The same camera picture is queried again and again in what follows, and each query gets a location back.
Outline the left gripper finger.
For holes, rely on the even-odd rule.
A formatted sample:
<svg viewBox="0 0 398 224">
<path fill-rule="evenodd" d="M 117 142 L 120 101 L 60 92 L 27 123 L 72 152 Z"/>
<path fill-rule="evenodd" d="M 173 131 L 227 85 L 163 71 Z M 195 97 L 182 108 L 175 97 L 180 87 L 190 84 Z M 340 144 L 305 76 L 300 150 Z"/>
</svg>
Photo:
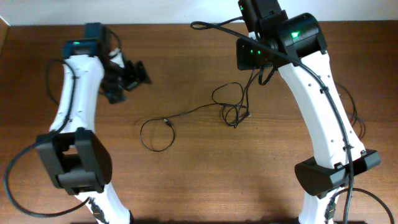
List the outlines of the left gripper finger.
<svg viewBox="0 0 398 224">
<path fill-rule="evenodd" d="M 137 75 L 137 81 L 139 83 L 145 83 L 145 84 L 152 83 L 152 80 L 150 79 L 142 61 L 138 61 L 136 63 L 136 75 Z"/>
<path fill-rule="evenodd" d="M 130 60 L 126 61 L 124 65 L 124 83 L 126 86 L 129 86 L 137 81 L 136 70 L 134 64 Z"/>
</svg>

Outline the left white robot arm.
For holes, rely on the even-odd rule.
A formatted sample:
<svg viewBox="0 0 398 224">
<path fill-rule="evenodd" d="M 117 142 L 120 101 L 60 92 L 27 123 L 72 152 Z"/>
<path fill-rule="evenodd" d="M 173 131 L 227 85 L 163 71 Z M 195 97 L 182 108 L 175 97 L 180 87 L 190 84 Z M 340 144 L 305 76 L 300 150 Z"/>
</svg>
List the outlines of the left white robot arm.
<svg viewBox="0 0 398 224">
<path fill-rule="evenodd" d="M 57 115 L 50 132 L 37 136 L 36 150 L 53 185 L 86 202 L 98 223 L 133 223 L 111 183 L 111 156 L 95 134 L 96 103 L 100 93 L 122 102 L 124 91 L 152 81 L 141 61 L 111 50 L 113 35 L 102 23 L 88 23 L 82 39 L 65 43 Z"/>
</svg>

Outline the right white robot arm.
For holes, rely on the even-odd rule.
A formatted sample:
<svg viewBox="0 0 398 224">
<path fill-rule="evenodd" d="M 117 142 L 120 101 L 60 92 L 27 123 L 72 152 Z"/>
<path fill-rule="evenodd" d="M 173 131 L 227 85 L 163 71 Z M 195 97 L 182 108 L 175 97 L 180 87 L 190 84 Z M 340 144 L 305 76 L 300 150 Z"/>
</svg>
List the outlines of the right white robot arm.
<svg viewBox="0 0 398 224">
<path fill-rule="evenodd" d="M 307 125 L 313 157 L 295 166 L 305 191 L 298 223 L 332 223 L 340 194 L 353 192 L 356 175 L 379 165 L 354 132 L 338 95 L 327 44 L 315 17 L 293 18 L 277 1 L 240 0 L 239 9 L 254 42 L 238 47 L 238 67 L 272 67 L 293 93 Z"/>
</svg>

